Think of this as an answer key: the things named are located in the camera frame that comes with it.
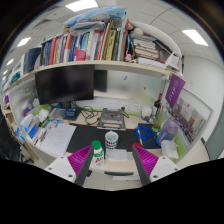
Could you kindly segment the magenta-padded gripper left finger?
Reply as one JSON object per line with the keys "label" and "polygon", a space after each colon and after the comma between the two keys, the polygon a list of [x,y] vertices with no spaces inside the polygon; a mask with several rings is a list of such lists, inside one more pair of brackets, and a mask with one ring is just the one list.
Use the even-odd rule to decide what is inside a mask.
{"label": "magenta-padded gripper left finger", "polygon": [[49,166],[47,166],[45,170],[65,180],[75,183],[78,186],[82,186],[89,171],[93,154],[93,146],[89,145],[68,157],[58,157]]}

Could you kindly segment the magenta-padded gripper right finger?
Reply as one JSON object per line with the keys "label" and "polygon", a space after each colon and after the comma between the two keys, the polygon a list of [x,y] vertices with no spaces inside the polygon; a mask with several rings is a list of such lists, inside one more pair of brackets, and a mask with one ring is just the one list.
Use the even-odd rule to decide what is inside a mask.
{"label": "magenta-padded gripper right finger", "polygon": [[136,144],[133,145],[132,154],[143,186],[179,170],[168,157],[158,157]]}

